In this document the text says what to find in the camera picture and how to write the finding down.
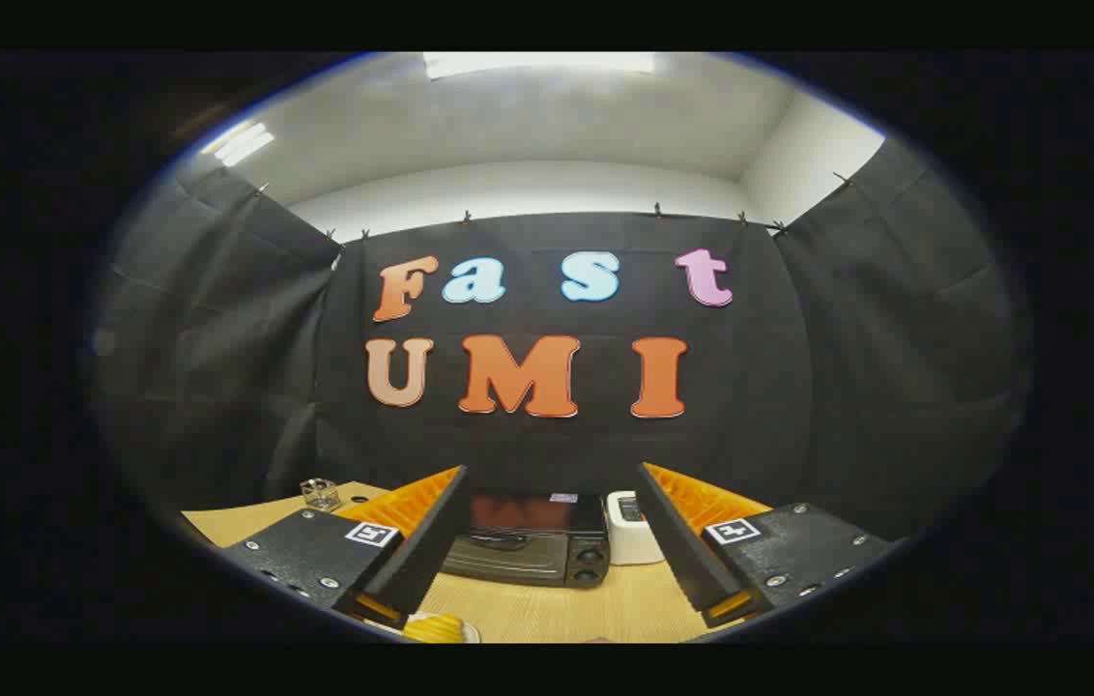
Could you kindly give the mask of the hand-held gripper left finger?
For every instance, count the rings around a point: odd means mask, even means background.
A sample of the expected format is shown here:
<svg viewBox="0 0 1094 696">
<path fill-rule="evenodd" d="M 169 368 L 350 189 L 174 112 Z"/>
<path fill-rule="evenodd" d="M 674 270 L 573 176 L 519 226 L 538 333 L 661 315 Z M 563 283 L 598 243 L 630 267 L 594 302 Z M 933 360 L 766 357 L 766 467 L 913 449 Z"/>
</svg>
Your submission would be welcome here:
<svg viewBox="0 0 1094 696">
<path fill-rule="evenodd" d="M 401 629 L 469 514 L 472 477 L 459 464 L 349 509 L 304 507 L 219 552 L 322 610 Z"/>
</svg>

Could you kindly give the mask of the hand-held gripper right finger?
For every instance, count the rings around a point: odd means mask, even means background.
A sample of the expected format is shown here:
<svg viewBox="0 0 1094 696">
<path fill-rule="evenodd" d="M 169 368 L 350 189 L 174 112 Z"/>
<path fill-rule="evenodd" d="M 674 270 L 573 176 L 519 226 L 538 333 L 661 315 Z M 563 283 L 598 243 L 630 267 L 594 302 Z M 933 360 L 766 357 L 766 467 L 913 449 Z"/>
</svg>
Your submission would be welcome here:
<svg viewBox="0 0 1094 696">
<path fill-rule="evenodd" d="M 896 549 L 816 504 L 770 507 L 649 462 L 636 498 L 707 628 L 798 604 Z"/>
</svg>

